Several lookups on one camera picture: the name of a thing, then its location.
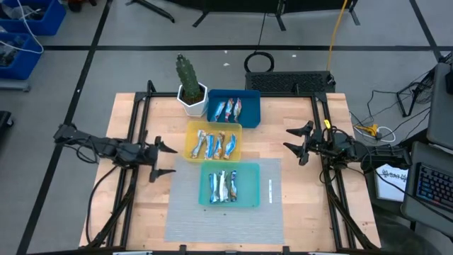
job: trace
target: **white paper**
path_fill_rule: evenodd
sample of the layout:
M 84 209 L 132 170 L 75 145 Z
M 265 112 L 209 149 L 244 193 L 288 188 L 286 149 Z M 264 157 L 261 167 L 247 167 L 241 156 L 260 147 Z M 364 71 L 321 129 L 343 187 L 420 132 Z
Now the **white paper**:
M 272 180 L 269 180 L 269 203 L 272 203 Z
M 377 173 L 386 181 L 396 185 L 403 191 L 406 189 L 408 171 L 385 164 L 378 169 Z M 378 175 L 376 175 L 376 192 L 378 199 L 393 200 L 403 202 L 404 193 L 385 183 Z

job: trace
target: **potted cactus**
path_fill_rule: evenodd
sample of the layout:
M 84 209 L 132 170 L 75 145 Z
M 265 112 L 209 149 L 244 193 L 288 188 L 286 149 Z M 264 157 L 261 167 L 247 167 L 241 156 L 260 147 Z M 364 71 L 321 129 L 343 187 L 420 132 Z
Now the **potted cactus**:
M 207 87 L 198 82 L 192 64 L 181 54 L 176 58 L 176 71 L 181 80 L 178 101 L 183 104 L 187 115 L 203 116 L 207 110 Z

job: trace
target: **keyboard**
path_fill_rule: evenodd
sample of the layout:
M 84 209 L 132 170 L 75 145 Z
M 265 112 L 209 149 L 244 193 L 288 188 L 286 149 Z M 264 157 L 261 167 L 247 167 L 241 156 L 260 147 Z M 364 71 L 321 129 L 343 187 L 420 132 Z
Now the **keyboard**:
M 418 166 L 417 197 L 453 212 L 453 176 L 431 166 Z

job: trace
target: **wooden table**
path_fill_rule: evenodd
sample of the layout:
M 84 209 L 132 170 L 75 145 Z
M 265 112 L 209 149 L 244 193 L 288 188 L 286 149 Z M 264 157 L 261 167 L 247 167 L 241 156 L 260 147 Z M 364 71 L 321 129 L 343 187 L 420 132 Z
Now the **wooden table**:
M 126 137 L 132 112 L 134 94 L 118 93 L 113 105 L 108 137 Z M 332 123 L 338 128 L 353 134 L 348 106 L 344 94 L 328 94 L 328 105 Z M 322 107 L 319 104 L 322 119 Z M 140 123 L 141 109 L 137 123 Z M 175 98 L 152 98 L 149 111 L 149 134 L 147 142 L 162 136 L 169 147 L 182 152 L 185 142 L 185 129 L 189 118 Z M 298 159 L 283 142 L 301 144 L 302 139 L 285 132 L 287 128 L 300 128 L 307 121 L 313 120 L 309 98 L 262 98 L 261 123 L 256 129 L 243 130 L 242 159 L 280 158 L 282 160 L 282 209 L 285 245 L 291 251 L 334 251 L 331 219 L 328 211 L 326 190 L 319 181 L 321 160 L 315 154 L 310 155 L 306 166 L 299 166 Z M 138 134 L 136 125 L 134 138 Z M 160 153 L 158 167 L 173 169 L 175 154 Z M 351 167 L 360 169 L 358 164 Z M 112 167 L 111 161 L 102 160 L 96 176 L 96 182 Z M 165 224 L 170 196 L 171 174 L 159 177 L 155 183 L 149 183 L 148 166 L 141 166 L 137 182 L 137 192 L 132 210 L 131 228 L 127 249 L 178 250 L 180 242 L 165 242 Z M 91 208 L 91 238 L 101 230 L 113 208 L 117 189 L 119 170 L 109 176 L 98 187 Z M 380 246 L 377 228 L 374 222 L 364 177 L 355 171 L 343 171 L 346 194 L 352 218 L 369 239 Z M 343 246 L 347 247 L 344 222 L 339 219 Z M 115 244 L 119 244 L 122 229 L 122 217 L 117 224 Z M 83 234 L 81 245 L 86 244 Z M 237 251 L 281 251 L 282 245 L 275 244 L 213 244 L 184 243 L 188 250 L 237 250 Z

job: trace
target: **gray placemat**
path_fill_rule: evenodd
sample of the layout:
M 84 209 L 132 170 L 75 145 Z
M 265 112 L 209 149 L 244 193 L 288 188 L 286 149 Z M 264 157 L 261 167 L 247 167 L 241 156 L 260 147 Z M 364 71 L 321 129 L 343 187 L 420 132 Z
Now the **gray placemat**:
M 200 164 L 187 162 L 180 157 L 176 159 L 177 172 L 171 184 L 165 228 L 166 242 L 284 243 L 280 160 L 254 159 L 244 162 L 260 165 L 259 208 L 200 205 Z

